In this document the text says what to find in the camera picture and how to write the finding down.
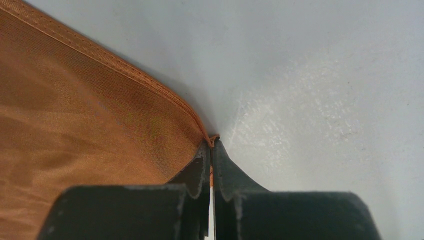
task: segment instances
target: white surface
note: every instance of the white surface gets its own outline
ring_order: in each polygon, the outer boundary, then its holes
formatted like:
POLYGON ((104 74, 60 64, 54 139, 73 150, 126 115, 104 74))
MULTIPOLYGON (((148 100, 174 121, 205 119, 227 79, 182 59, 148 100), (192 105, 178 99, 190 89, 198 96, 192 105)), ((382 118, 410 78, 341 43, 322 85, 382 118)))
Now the white surface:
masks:
POLYGON ((424 239, 424 1, 29 0, 188 100, 271 190, 424 239))
POLYGON ((209 236, 205 237, 205 240, 215 239, 215 223, 214 223, 214 205, 213 205, 213 194, 214 189, 210 188, 210 205, 209 205, 209 236))

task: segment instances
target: stitched seam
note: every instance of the stitched seam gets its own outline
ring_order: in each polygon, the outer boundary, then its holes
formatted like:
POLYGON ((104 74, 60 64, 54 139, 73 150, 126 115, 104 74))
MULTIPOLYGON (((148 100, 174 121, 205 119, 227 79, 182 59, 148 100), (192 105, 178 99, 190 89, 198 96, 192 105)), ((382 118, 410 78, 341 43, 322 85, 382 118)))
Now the stitched seam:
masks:
POLYGON ((209 146, 213 147, 213 144, 209 140, 209 136, 205 131, 203 123, 196 115, 194 110, 189 107, 189 105, 184 100, 172 93, 167 87, 156 82, 144 72, 137 70, 133 66, 130 66, 123 60, 120 60, 118 57, 112 55, 104 49, 92 45, 89 39, 84 39, 84 37, 70 32, 67 29, 68 27, 61 26, 60 23, 54 22, 53 20, 44 17, 41 13, 36 12, 34 9, 31 9, 24 3, 17 0, 2 0, 1 3, 1 9, 20 19, 24 23, 38 29, 55 40, 77 50, 78 52, 111 68, 112 70, 132 79, 133 81, 136 81, 137 83, 150 88, 154 93, 160 95, 161 97, 165 97, 165 99, 180 108, 194 120, 194 122, 200 128, 204 138, 208 141, 209 146))

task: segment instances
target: orange fabric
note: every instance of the orange fabric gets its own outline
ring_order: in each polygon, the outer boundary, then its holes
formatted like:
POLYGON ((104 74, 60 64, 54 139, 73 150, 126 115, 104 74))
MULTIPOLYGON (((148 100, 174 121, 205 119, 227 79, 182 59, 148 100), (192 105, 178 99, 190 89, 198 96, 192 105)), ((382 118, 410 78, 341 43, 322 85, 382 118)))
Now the orange fabric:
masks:
POLYGON ((208 135, 175 93, 63 24, 0 0, 0 239, 34 239, 69 186, 163 184, 208 135))

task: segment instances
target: cut fabric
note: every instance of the cut fabric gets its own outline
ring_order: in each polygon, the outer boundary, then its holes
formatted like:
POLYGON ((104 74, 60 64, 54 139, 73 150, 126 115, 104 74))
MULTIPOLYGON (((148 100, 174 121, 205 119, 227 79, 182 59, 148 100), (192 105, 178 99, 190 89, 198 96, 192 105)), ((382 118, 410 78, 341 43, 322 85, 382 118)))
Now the cut fabric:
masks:
POLYGON ((163 184, 200 143, 193 109, 18 0, 0 0, 0 239, 34 239, 74 185, 163 184))

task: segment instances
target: gray surface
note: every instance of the gray surface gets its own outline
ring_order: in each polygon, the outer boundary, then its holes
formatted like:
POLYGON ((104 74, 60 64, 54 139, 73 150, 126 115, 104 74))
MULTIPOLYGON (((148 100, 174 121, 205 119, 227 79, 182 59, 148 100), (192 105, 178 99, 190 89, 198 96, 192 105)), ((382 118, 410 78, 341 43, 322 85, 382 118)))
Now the gray surface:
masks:
POLYGON ((271 190, 424 238, 424 1, 29 0, 184 97, 271 190))

